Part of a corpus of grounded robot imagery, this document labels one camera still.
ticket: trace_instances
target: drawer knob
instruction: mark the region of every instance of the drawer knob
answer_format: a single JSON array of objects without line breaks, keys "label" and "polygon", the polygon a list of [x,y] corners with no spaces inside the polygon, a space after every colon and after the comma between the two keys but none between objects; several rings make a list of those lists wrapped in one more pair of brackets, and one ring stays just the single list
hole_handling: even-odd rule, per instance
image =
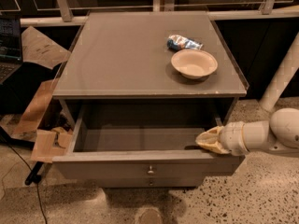
[{"label": "drawer knob", "polygon": [[155,171],[152,170],[152,167],[149,167],[148,175],[155,175]]}]

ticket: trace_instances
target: floor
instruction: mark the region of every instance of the floor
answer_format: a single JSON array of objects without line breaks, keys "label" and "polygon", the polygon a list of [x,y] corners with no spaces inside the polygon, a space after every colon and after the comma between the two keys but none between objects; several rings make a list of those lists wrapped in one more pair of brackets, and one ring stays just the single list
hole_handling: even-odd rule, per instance
[{"label": "floor", "polygon": [[[282,107],[299,108],[299,97],[280,99],[276,109]],[[231,121],[268,118],[256,100],[245,100]],[[11,116],[1,121],[8,129],[16,122]],[[15,149],[33,167],[31,151]],[[158,217],[165,224],[299,222],[298,158],[250,153],[232,176],[207,177],[196,189],[101,189],[96,180],[64,179],[55,165],[43,166],[38,185],[25,186],[29,168],[4,144],[0,154],[0,223],[46,223],[38,195],[55,224],[150,224]]]}]

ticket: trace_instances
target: laptop keyboard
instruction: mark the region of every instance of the laptop keyboard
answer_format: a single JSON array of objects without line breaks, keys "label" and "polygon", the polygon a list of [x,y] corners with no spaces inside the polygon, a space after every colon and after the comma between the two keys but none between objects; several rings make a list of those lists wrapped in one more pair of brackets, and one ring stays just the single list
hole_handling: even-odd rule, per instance
[{"label": "laptop keyboard", "polygon": [[0,84],[5,81],[19,66],[11,63],[0,63]]}]

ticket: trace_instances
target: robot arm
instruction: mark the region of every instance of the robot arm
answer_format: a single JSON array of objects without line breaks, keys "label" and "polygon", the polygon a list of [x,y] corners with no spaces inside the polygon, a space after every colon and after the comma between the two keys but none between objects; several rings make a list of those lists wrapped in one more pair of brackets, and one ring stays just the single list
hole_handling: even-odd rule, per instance
[{"label": "robot arm", "polygon": [[198,135],[196,143],[213,152],[235,156],[263,151],[299,157],[299,110],[280,109],[270,121],[239,121],[215,127]]}]

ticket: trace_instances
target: drawer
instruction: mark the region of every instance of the drawer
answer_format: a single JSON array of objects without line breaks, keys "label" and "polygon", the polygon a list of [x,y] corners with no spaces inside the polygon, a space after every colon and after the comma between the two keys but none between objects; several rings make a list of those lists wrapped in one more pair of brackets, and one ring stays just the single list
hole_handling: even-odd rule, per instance
[{"label": "drawer", "polygon": [[204,129],[190,117],[200,113],[193,104],[155,107],[83,105],[69,149],[53,163],[66,178],[98,179],[103,187],[194,187],[206,174],[231,175],[242,162],[195,144]]}]

